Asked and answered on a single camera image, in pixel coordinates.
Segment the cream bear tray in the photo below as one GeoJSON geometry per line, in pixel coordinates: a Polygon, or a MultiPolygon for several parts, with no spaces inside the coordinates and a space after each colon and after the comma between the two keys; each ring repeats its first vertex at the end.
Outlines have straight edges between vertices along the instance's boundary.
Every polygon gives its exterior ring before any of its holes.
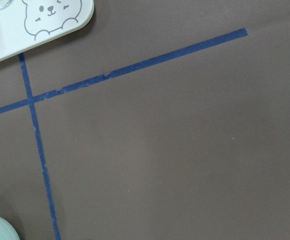
{"type": "Polygon", "coordinates": [[[92,0],[12,0],[0,9],[0,61],[83,28],[92,0]]]}

